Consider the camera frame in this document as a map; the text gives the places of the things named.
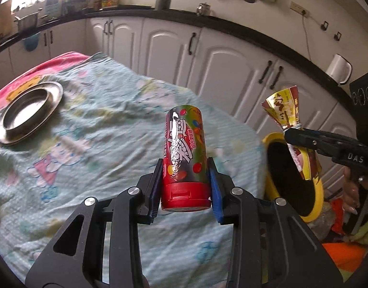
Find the person's right hand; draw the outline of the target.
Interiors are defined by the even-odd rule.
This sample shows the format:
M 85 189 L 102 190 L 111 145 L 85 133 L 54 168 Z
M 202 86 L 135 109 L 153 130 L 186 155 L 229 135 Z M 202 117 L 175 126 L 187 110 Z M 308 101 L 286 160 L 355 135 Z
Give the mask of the person's right hand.
M 358 175 L 352 172 L 349 167 L 344 167 L 343 171 L 343 209 L 348 213 L 357 215 L 357 209 L 360 206 Z

